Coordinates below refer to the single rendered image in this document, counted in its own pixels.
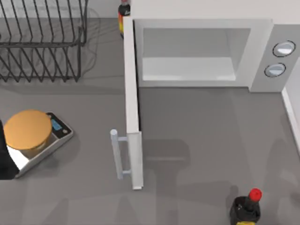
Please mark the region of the dark bottle with red cap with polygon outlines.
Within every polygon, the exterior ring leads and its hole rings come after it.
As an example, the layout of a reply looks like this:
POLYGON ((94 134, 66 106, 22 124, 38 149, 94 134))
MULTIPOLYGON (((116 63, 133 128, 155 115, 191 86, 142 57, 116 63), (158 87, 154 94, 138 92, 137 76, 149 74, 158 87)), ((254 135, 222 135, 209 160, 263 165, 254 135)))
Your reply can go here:
POLYGON ((258 188, 251 189, 247 196, 236 197, 229 212, 230 225, 256 225, 261 217, 261 197, 258 188))

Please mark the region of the pale microwave oven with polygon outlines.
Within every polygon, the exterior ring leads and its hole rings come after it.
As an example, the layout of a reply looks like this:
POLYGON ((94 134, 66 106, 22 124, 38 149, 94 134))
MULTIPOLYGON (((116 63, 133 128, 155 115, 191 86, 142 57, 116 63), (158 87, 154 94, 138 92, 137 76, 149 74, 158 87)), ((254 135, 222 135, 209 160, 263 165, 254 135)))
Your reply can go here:
POLYGON ((280 92, 300 57, 300 0, 131 0, 131 18, 141 87, 280 92), (274 56, 287 40, 295 51, 274 56))

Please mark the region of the pale microwave oven door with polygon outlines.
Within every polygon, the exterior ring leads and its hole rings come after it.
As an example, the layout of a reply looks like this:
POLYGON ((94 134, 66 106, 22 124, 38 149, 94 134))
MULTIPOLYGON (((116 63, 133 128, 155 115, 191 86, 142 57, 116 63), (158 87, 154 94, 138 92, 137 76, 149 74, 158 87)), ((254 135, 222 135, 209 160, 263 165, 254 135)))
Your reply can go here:
POLYGON ((126 133, 132 189, 141 190, 143 188, 143 148, 142 133, 139 128, 134 24, 131 17, 123 19, 123 29, 126 133))

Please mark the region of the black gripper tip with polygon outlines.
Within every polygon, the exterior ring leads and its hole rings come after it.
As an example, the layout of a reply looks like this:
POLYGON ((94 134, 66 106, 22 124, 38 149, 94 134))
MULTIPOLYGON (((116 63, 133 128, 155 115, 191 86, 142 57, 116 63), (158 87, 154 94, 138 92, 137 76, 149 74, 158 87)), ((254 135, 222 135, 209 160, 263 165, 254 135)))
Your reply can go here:
POLYGON ((18 173, 19 169, 8 152, 3 124, 0 120, 0 180, 13 180, 18 173))

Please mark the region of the silver kitchen scale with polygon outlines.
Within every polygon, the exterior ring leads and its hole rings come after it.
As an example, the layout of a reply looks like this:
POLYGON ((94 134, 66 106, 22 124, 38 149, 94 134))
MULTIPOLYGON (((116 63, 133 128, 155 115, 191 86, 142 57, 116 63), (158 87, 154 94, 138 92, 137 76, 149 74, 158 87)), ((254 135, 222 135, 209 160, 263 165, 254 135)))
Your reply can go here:
POLYGON ((22 177, 74 135, 73 129, 53 112, 27 109, 4 125, 4 137, 13 169, 9 180, 22 177))

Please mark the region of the dark bottle with orange label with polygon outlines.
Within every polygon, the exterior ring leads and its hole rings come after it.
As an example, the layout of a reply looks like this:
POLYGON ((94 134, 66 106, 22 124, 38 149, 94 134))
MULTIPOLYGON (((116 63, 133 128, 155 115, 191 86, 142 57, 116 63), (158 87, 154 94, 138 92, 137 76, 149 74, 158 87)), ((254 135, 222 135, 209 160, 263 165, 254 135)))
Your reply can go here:
POLYGON ((120 36, 124 38, 124 25, 123 19, 125 16, 129 16, 131 11, 130 0, 120 0, 120 5, 118 7, 118 24, 120 36))

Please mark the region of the round grey microwave knob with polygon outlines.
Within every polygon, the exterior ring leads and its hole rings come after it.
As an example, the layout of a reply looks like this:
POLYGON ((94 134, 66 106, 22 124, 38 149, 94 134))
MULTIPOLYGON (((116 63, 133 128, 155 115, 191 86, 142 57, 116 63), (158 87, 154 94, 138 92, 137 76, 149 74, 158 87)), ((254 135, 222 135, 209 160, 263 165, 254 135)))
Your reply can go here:
POLYGON ((264 73, 267 77, 281 76, 286 70, 286 66, 283 63, 277 63, 269 65, 265 68, 264 73))
POLYGON ((296 49, 296 44, 293 41, 287 40, 282 43, 277 43, 273 47, 273 55, 281 58, 291 55, 296 49))

